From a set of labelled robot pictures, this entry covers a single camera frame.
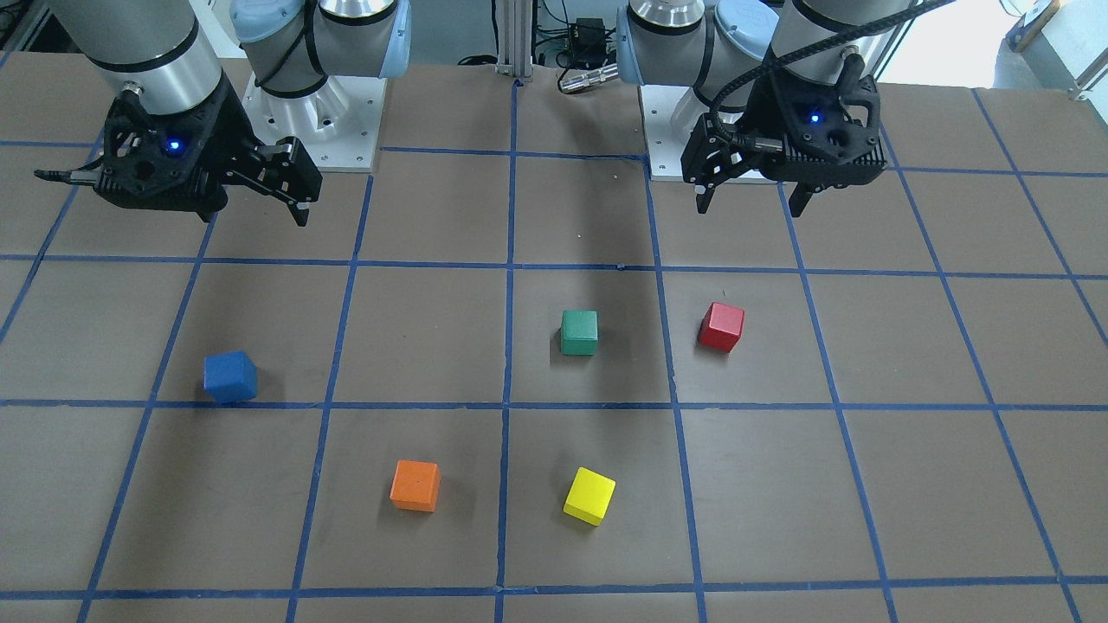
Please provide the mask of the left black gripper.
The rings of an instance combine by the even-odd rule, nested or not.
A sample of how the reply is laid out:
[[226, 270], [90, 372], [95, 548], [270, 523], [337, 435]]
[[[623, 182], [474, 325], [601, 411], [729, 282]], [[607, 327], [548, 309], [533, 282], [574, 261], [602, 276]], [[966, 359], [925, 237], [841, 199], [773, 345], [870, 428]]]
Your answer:
[[[724, 113], [704, 111], [693, 123], [681, 153], [683, 182], [695, 185], [697, 212], [700, 215], [708, 212], [717, 186], [759, 168], [769, 157], [779, 157], [783, 151], [782, 137], [743, 133], [736, 124], [725, 122]], [[790, 216], [799, 218], [818, 193], [818, 184], [796, 182], [788, 197]]]

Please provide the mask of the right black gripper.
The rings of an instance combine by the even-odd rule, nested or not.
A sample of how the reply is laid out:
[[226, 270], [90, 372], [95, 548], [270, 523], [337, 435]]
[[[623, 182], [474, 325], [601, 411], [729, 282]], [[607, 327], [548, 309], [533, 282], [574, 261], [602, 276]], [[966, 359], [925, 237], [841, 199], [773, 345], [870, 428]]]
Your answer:
[[199, 170], [209, 181], [214, 210], [226, 208], [227, 186], [245, 186], [281, 201], [298, 228], [305, 228], [310, 202], [320, 198], [322, 173], [301, 139], [281, 137], [273, 145], [261, 142], [226, 74], [204, 102], [218, 106], [199, 153]]

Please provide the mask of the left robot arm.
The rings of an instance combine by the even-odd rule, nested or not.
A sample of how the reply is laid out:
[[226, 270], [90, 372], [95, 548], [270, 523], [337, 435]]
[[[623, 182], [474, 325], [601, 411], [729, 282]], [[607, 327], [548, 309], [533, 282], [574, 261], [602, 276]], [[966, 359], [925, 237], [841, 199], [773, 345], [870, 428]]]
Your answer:
[[756, 172], [792, 183], [799, 216], [815, 194], [873, 182], [889, 166], [870, 67], [882, 35], [935, 1], [629, 1], [617, 17], [622, 81], [685, 86], [680, 155], [698, 212]]

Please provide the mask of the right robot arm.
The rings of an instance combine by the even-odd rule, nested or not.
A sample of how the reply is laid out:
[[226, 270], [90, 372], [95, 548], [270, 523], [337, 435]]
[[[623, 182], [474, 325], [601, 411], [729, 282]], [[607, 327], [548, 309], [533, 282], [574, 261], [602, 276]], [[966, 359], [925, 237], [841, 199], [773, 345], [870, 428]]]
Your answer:
[[309, 145], [353, 112], [343, 78], [391, 79], [410, 62], [408, 1], [234, 1], [235, 35], [280, 136], [257, 137], [186, 1], [51, 1], [116, 95], [98, 159], [35, 177], [88, 186], [122, 210], [174, 210], [209, 223], [229, 185], [287, 206], [301, 228], [320, 198]]

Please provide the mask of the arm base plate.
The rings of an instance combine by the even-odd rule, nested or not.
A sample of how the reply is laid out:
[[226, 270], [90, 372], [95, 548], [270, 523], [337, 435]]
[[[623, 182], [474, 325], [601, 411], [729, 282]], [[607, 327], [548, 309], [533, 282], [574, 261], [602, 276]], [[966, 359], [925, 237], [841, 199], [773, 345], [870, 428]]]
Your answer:
[[648, 149], [650, 178], [680, 182], [680, 157], [697, 119], [707, 106], [693, 86], [640, 86], [642, 130]]
[[280, 137], [299, 137], [321, 172], [369, 174], [375, 167], [387, 86], [387, 79], [330, 76], [319, 91], [297, 99], [247, 86], [242, 105], [254, 134], [267, 145]]

